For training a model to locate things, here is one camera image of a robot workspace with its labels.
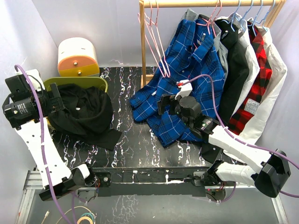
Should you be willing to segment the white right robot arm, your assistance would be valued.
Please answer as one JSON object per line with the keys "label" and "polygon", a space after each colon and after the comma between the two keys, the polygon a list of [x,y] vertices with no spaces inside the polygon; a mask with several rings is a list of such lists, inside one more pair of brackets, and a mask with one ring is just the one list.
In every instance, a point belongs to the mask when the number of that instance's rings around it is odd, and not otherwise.
{"label": "white right robot arm", "polygon": [[157,105],[159,114],[169,106],[169,113],[179,116],[193,135],[223,149],[229,156],[242,162],[242,165],[234,165],[215,161],[206,174],[211,184],[219,185],[227,181],[245,183],[255,186],[271,198],[281,193],[291,175],[285,152],[279,149],[268,152],[232,136],[217,120],[204,115],[200,104],[192,96],[164,94]]}

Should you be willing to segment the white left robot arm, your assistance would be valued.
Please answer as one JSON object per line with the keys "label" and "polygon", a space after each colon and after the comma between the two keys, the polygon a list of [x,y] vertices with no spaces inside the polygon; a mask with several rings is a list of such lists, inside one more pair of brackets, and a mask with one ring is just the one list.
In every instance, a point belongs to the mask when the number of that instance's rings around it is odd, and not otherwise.
{"label": "white left robot arm", "polygon": [[38,70],[22,72],[19,68],[5,82],[11,93],[2,110],[39,169],[43,185],[41,200],[59,199],[81,187],[94,185],[97,178],[92,168],[86,163],[68,168],[52,140],[47,116],[64,109],[57,85],[52,83],[46,89]]}

